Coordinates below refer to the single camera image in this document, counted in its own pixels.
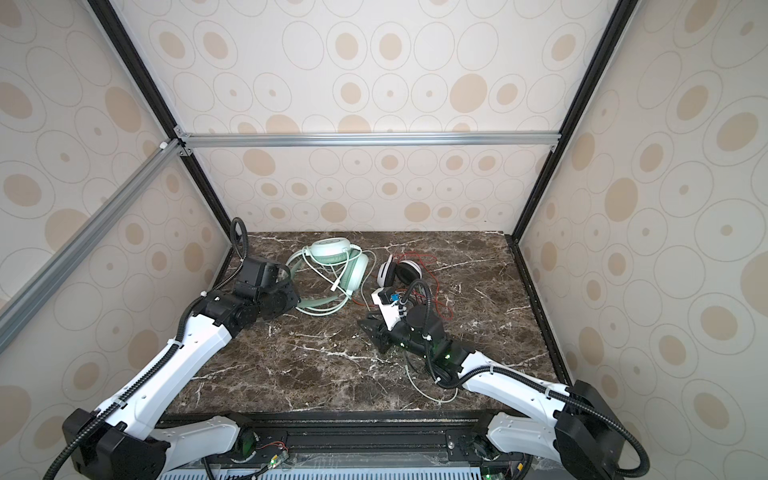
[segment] wall panel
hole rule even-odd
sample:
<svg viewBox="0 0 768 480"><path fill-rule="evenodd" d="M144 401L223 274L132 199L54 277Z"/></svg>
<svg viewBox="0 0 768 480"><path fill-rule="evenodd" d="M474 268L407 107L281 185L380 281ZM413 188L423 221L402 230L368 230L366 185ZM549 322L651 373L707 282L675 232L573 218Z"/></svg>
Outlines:
<svg viewBox="0 0 768 480"><path fill-rule="evenodd" d="M65 446L61 422L160 351L228 247L173 161L0 356L0 478L42 476Z"/></svg>
<svg viewBox="0 0 768 480"><path fill-rule="evenodd" d="M613 1L113 2L185 131L557 130Z"/></svg>
<svg viewBox="0 0 768 480"><path fill-rule="evenodd" d="M511 232L548 145L199 148L252 231Z"/></svg>
<svg viewBox="0 0 768 480"><path fill-rule="evenodd" d="M0 308L164 135L77 2L0 8Z"/></svg>
<svg viewBox="0 0 768 480"><path fill-rule="evenodd" d="M651 478L768 468L766 18L645 2L521 242L571 375Z"/></svg>

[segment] black ear cushion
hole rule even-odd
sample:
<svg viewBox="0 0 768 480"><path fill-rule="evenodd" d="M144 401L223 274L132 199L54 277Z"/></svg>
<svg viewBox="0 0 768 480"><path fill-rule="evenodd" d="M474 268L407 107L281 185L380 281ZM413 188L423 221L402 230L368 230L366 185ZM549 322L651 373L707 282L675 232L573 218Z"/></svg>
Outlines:
<svg viewBox="0 0 768 480"><path fill-rule="evenodd" d="M400 279L400 281L405 285L410 285L413 280L422 277L420 270L417 270L412 265L408 265L405 262L400 262L397 264L395 267L395 275L397 275L397 278Z"/></svg>
<svg viewBox="0 0 768 480"><path fill-rule="evenodd" d="M395 271L397 264L395 262L389 262L386 266L386 273L384 273L384 287L392 286L395 284Z"/></svg>

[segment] marble table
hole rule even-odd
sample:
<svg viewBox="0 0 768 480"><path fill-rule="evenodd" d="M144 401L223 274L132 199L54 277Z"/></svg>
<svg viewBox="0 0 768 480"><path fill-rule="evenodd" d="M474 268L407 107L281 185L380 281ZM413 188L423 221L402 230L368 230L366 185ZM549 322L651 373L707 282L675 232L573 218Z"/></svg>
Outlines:
<svg viewBox="0 0 768 480"><path fill-rule="evenodd" d="M438 300L452 309L450 335L486 355L546 380L555 380L541 330L531 313L515 261L498 232L281 232L252 233L250 255L285 262L303 245L344 236L376 252L431 254L429 269L440 282ZM320 296L327 286L311 270L299 272L296 288ZM376 272L363 286L370 303ZM356 324L367 308L348 303L331 316L293 311L269 323L258 321L211 358L168 408L169 413L288 412L307 410L497 409L493 399L460 389L450 403L420 395L406 376L403 353L378 353ZM441 306L443 316L448 315ZM419 370L423 363L411 356ZM411 371L416 385L436 399L453 391Z"/></svg>

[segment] headphones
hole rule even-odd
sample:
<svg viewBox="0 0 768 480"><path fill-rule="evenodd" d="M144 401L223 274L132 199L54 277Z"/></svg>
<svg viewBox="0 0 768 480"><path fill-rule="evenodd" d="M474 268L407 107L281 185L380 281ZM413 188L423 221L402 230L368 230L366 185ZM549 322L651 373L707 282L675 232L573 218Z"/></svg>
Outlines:
<svg viewBox="0 0 768 480"><path fill-rule="evenodd" d="M413 280L422 278L422 269L413 260L400 260L396 262L394 257L390 255L387 261L379 267L376 282L382 288L392 286L395 284L395 277L405 285L410 285Z"/></svg>
<svg viewBox="0 0 768 480"><path fill-rule="evenodd" d="M295 277L302 264L306 264L331 284L332 292L340 291L340 294L335 296L304 299L299 302L296 309L301 313L311 316L325 316L341 310L355 290L360 288L369 263L368 257L363 253L362 249L357 245L352 245L344 237L317 240L309 247L303 247L291 255L286 265L289 266L296 259L299 259L299 261L290 267L291 278ZM335 279L331 280L329 276L334 276ZM341 300L341 303L327 308L320 308L336 300Z"/></svg>

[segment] green headset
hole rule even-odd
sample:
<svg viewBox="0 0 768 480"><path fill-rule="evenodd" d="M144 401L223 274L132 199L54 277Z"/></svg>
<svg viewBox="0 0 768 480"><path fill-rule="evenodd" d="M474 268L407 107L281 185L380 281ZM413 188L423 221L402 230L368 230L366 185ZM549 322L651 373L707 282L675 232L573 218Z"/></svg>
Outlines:
<svg viewBox="0 0 768 480"><path fill-rule="evenodd" d="M352 245L344 237L317 240L309 247L303 247L295 252L286 262L286 265L290 266L291 278L294 278L301 266L306 264L331 284L332 292L340 291L333 296L304 299L299 302L296 309L311 316L325 316L338 312L362 285L368 263L369 260L365 252L357 245ZM335 279L332 280L326 275L334 276ZM331 307L320 308L335 301L340 302Z"/></svg>

